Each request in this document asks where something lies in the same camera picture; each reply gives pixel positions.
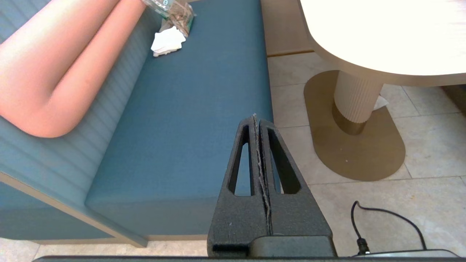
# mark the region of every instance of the bench seat cushion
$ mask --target bench seat cushion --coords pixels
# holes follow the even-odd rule
[[[260,0],[192,6],[183,48],[149,52],[86,200],[140,235],[207,234],[239,122],[272,121]]]

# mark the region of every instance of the tile grout line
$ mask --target tile grout line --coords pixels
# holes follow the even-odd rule
[[[306,83],[284,84],[284,85],[271,85],[270,88],[272,88],[272,87],[291,86],[291,85],[299,85],[299,84],[306,84]]]
[[[404,89],[404,86],[400,85],[401,86],[401,89],[403,89],[403,92],[406,94],[406,96],[408,97],[409,101],[411,102],[412,106],[414,106],[414,109],[416,109],[416,112],[418,113],[418,115],[420,116],[421,113],[419,112],[418,108],[416,107],[416,105],[413,103],[413,101],[411,100],[411,97],[408,95],[408,93],[406,92],[406,90]]]
[[[446,177],[428,177],[428,178],[410,178],[410,179],[387,179],[377,181],[348,181],[348,182],[336,182],[336,183],[320,183],[320,184],[307,184],[308,186],[322,186],[322,185],[338,185],[338,184],[351,184],[351,183],[367,183],[367,182],[390,182],[390,181],[403,181],[403,180],[418,180],[418,179],[443,179],[443,178],[459,178],[459,176],[446,176]]]
[[[406,168],[406,170],[408,171],[409,177],[412,179],[411,172],[409,171],[408,166],[406,165],[405,162],[403,162],[403,165],[404,165],[404,167]]]
[[[409,117],[394,117],[393,119],[411,118],[411,117],[433,117],[433,116],[443,116],[443,115],[453,115],[453,114],[461,114],[461,112],[439,113],[439,114],[419,115],[419,116],[409,116]]]
[[[297,125],[297,126],[286,126],[286,127],[277,127],[278,129],[283,129],[283,128],[293,128],[293,127],[305,127],[305,126],[308,126],[310,127],[310,125]]]
[[[39,245],[39,247],[37,248],[37,250],[35,251],[34,253],[34,256],[32,257],[32,261],[35,260],[35,257],[37,256],[37,253],[39,253],[39,249],[42,247],[42,245]]]

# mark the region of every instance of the beige floor tile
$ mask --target beige floor tile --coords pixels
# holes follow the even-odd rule
[[[466,119],[447,114],[395,119],[413,178],[461,176],[466,170]]]
[[[385,84],[380,95],[388,101],[387,109],[392,118],[414,117],[419,113],[399,85]]]
[[[335,68],[316,53],[269,57],[267,61],[271,86],[306,83],[311,77]]]
[[[422,116],[459,112],[440,87],[404,86],[403,89]]]
[[[206,241],[151,241],[146,248],[125,244],[41,245],[36,258],[46,255],[165,255],[207,256]]]
[[[276,127],[309,125],[304,84],[271,87],[274,124]]]
[[[302,176],[310,185],[326,183],[343,183],[354,180],[342,177],[330,170],[314,151],[312,136],[309,126],[280,128],[288,149],[293,156]],[[386,179],[410,179],[410,175],[404,165],[393,175]]]
[[[333,231],[339,256],[358,252],[350,210],[354,201],[412,220],[428,248],[445,248],[466,256],[466,186],[460,178],[389,180],[311,186]],[[419,237],[408,223],[381,212],[356,208],[355,222],[371,252],[420,249]]]
[[[39,244],[0,238],[0,262],[31,262]]]

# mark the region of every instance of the paper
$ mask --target paper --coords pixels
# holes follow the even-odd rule
[[[154,51],[154,57],[166,55],[181,49],[181,43],[184,41],[186,41],[186,38],[183,34],[176,27],[172,27],[160,33],[155,33],[151,50]]]

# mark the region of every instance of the gold metal base plate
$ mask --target gold metal base plate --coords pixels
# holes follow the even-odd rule
[[[332,115],[339,71],[312,77],[304,87],[314,150],[332,171],[349,179],[375,181],[395,173],[403,164],[405,148],[386,107],[372,112],[358,135],[349,135]]]

